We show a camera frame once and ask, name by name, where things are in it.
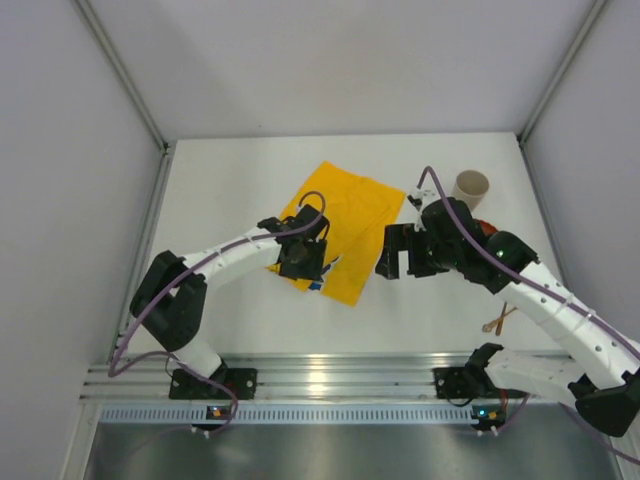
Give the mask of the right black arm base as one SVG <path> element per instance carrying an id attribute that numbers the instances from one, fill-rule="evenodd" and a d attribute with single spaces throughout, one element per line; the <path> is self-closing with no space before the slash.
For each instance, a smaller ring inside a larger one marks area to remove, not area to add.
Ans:
<path id="1" fill-rule="evenodd" d="M 489 360 L 503 349 L 501 345 L 485 343 L 473 351 L 463 366 L 435 368 L 437 398 L 457 407 L 467 406 L 476 399 L 497 399 L 500 389 L 492 383 L 485 369 Z"/>

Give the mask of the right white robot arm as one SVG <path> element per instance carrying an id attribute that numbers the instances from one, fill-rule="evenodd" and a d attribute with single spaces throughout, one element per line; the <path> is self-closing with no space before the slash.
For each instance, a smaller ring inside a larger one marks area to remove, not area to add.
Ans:
<path id="1" fill-rule="evenodd" d="M 385 227 L 376 274 L 397 279 L 400 253 L 415 278 L 456 271 L 527 316 L 569 355 L 553 360 L 485 343 L 461 372 L 468 397 L 518 390 L 575 410 L 605 435 L 624 436 L 639 414 L 638 344 L 580 302 L 519 237 L 474 218 L 464 202 L 449 197 L 418 208 L 417 223 Z"/>

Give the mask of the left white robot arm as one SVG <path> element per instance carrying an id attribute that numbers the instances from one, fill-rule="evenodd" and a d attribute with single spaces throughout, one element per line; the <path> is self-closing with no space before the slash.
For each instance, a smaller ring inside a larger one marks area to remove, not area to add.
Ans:
<path id="1" fill-rule="evenodd" d="M 129 311 L 184 368 L 221 383 L 226 364 L 202 333 L 207 295 L 271 266 L 287 279 L 318 279 L 329 229 L 324 213 L 307 204 L 294 216 L 264 219 L 245 234 L 198 253 L 178 256 L 166 250 L 153 259 Z"/>

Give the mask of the gold fork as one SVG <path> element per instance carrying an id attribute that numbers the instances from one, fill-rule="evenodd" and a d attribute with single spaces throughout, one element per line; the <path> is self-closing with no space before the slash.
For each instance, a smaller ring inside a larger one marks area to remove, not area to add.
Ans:
<path id="1" fill-rule="evenodd" d="M 505 319 L 517 310 L 516 307 L 509 307 L 507 303 L 503 304 L 502 310 L 497 318 L 482 326 L 483 333 L 493 332 L 496 336 L 500 336 L 503 330 Z"/>

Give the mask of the gold spoon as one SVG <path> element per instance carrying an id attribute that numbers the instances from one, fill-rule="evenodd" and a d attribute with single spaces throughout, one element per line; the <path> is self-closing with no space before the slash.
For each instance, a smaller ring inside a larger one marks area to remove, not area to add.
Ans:
<path id="1" fill-rule="evenodd" d="M 501 309 L 500 315 L 493 321 L 493 330 L 496 336 L 500 336 L 502 333 L 504 321 L 506 317 L 510 314 L 510 310 L 508 308 L 508 304 L 504 303 Z"/>

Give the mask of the beige paper cup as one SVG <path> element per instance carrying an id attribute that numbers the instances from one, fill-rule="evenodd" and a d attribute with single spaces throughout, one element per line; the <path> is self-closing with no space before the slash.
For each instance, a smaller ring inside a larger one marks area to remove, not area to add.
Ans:
<path id="1" fill-rule="evenodd" d="M 464 202 L 473 211 L 484 199 L 489 188 L 489 179 L 483 173 L 464 170 L 455 179 L 452 196 Z"/>

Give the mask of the yellow pikachu placemat cloth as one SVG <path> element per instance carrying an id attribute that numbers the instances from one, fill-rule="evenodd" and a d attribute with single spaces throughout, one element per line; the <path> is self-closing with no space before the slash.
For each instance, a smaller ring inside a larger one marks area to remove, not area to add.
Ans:
<path id="1" fill-rule="evenodd" d="M 285 219 L 309 191 L 320 192 L 330 222 L 320 278 L 289 280 L 301 292 L 317 292 L 348 306 L 357 304 L 383 247 L 385 227 L 394 224 L 405 194 L 368 177 L 323 162 L 282 211 Z"/>

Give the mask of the red-brown plastic plate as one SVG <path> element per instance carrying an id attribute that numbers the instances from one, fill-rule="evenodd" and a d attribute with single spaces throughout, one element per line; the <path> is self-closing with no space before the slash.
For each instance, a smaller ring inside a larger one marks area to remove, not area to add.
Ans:
<path id="1" fill-rule="evenodd" d="M 477 219 L 476 223 L 480 227 L 483 234 L 487 237 L 490 237 L 498 232 L 498 229 L 489 222 Z"/>

